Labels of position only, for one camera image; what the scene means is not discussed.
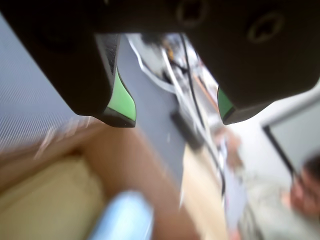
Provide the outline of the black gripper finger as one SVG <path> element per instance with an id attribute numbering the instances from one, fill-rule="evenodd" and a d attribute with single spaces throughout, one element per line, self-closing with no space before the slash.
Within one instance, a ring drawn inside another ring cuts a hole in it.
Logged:
<path id="1" fill-rule="evenodd" d="M 179 0 L 175 15 L 218 82 L 225 125 L 319 80 L 317 0 Z"/>
<path id="2" fill-rule="evenodd" d="M 70 109 L 115 128 L 136 125 L 117 65 L 121 36 L 90 23 L 103 0 L 3 0 L 0 12 Z"/>

